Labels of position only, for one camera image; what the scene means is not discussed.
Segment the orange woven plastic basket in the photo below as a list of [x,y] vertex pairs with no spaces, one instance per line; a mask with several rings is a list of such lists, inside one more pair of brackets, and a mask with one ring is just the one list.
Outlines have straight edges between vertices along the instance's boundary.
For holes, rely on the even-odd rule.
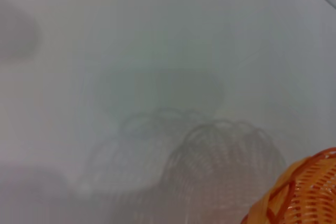
[[289,166],[240,224],[336,224],[336,147]]

